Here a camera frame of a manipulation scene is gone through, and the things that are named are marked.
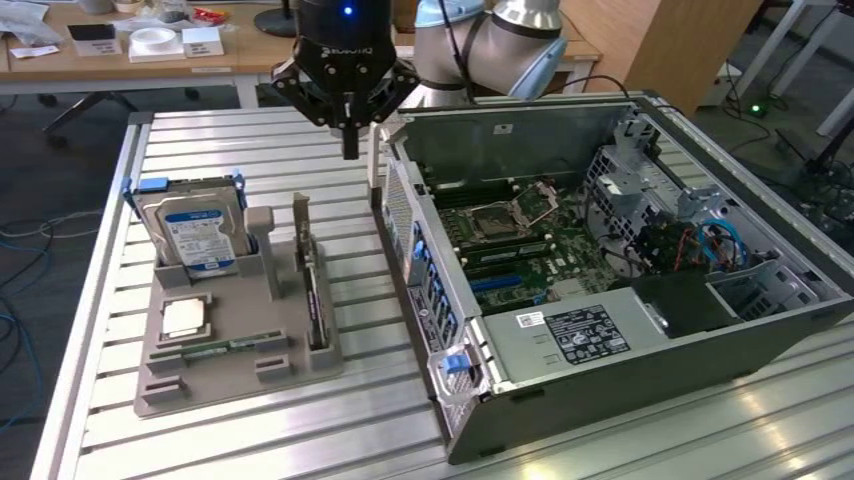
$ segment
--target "green circuit board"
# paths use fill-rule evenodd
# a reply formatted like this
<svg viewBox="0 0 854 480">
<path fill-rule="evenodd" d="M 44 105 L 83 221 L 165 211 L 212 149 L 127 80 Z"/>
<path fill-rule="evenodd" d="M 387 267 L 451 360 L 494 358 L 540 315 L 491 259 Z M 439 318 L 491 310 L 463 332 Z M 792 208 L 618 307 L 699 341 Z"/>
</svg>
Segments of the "green circuit board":
<svg viewBox="0 0 854 480">
<path fill-rule="evenodd" d="M 531 194 L 530 186 L 520 185 L 524 194 L 515 197 L 515 204 L 439 210 L 484 315 L 603 292 L 619 280 L 595 239 L 576 224 L 580 202 L 555 195 L 552 209 L 555 198 Z M 475 288 L 484 282 L 518 280 L 516 276 L 522 280 L 516 285 Z"/>
</svg>

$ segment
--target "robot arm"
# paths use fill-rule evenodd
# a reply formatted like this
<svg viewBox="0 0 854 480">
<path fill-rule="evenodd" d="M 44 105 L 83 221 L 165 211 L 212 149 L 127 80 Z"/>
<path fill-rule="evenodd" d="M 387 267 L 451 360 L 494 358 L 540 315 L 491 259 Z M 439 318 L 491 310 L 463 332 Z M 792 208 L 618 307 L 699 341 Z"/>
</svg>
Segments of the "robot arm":
<svg viewBox="0 0 854 480">
<path fill-rule="evenodd" d="M 300 0 L 293 57 L 273 68 L 273 88 L 340 136 L 344 158 L 356 159 L 371 122 L 386 120 L 419 82 L 407 106 L 464 103 L 460 64 L 474 83 L 516 98 L 539 97 L 567 45 L 559 3 L 503 0 L 486 12 L 483 0 L 420 0 L 416 74 L 396 57 L 391 0 Z"/>
</svg>

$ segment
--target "slotted aluminum surface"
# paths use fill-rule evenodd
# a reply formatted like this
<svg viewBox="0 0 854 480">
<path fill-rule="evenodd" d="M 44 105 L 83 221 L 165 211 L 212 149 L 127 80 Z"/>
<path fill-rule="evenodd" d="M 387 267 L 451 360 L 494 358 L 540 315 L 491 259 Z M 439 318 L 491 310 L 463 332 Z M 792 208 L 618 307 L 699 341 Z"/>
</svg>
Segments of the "slotted aluminum surface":
<svg viewBox="0 0 854 480">
<path fill-rule="evenodd" d="M 69 407 L 51 411 L 35 477 L 851 478 L 851 322 L 809 338 L 747 378 L 448 466 L 365 200 L 364 161 L 341 160 L 337 141 L 291 109 L 159 114 L 128 150 L 139 153 L 131 171 L 141 177 L 239 169 L 249 204 L 275 208 L 276 239 L 292 233 L 293 192 L 311 196 L 345 372 L 292 390 L 136 418 L 155 253 L 124 208 L 107 260 L 89 274 L 105 281 L 87 319 L 83 374 L 75 388 L 57 390 Z M 55 398 L 53 405 L 61 403 Z"/>
</svg>

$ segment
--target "chair wheel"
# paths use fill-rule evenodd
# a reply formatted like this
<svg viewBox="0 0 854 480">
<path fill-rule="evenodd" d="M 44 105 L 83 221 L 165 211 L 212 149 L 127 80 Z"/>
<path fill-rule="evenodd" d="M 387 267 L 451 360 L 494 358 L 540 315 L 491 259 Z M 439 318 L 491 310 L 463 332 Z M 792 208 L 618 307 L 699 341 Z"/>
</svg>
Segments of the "chair wheel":
<svg viewBox="0 0 854 480">
<path fill-rule="evenodd" d="M 45 140 L 51 148 L 60 149 L 68 146 L 68 139 L 60 135 L 48 135 Z"/>
<path fill-rule="evenodd" d="M 39 99 L 39 103 L 45 107 L 56 106 L 57 101 L 53 95 L 39 95 L 36 98 Z"/>
</svg>

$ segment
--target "motherboard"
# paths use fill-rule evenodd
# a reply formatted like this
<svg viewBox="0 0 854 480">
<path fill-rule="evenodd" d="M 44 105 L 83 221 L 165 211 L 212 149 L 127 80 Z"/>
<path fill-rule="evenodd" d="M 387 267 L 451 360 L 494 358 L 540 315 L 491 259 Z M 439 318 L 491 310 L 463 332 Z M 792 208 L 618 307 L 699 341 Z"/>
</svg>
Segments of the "motherboard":
<svg viewBox="0 0 854 480">
<path fill-rule="evenodd" d="M 550 177 L 434 198 L 483 315 L 607 291 L 624 276 L 584 227 L 583 196 Z"/>
</svg>

